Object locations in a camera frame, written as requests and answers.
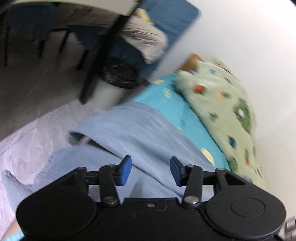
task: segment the screw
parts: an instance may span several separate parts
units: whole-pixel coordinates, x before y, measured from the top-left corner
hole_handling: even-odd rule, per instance
[[[147,204],[147,207],[155,207],[155,204],[152,203],[152,202],[151,202],[151,203],[148,203],[148,204]]]
[[[189,203],[189,204],[196,204],[200,201],[198,197],[195,196],[188,196],[184,198],[184,201]]]
[[[115,204],[118,202],[118,199],[113,196],[108,196],[103,199],[103,202],[106,204]]]

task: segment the floor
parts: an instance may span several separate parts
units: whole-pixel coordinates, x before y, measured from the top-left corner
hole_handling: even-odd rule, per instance
[[[65,51],[58,53],[64,34],[52,33],[39,60],[38,43],[12,33],[5,69],[1,41],[0,171],[8,169],[24,183],[33,182],[54,150],[68,145],[70,129],[100,111],[77,101],[86,71],[74,67],[83,47],[72,35]],[[13,218],[0,180],[0,237]]]

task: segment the turquoise bed sheet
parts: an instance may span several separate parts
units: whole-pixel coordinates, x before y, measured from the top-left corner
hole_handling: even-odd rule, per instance
[[[158,110],[180,129],[217,167],[230,170],[224,154],[208,133],[198,116],[184,98],[174,90],[176,74],[170,74],[155,80],[133,101],[141,102]]]

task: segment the yellow pattern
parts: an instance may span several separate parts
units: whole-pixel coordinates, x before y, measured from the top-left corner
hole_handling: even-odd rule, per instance
[[[164,83],[164,82],[165,82],[164,80],[158,79],[158,80],[154,80],[153,84],[159,85],[159,84]]]
[[[202,148],[201,149],[201,152],[212,163],[212,165],[215,166],[215,161],[214,161],[214,158],[211,155],[211,153],[207,149],[205,149],[205,148]]]
[[[164,88],[163,92],[165,93],[165,96],[171,99],[172,93],[170,92],[170,89]]]

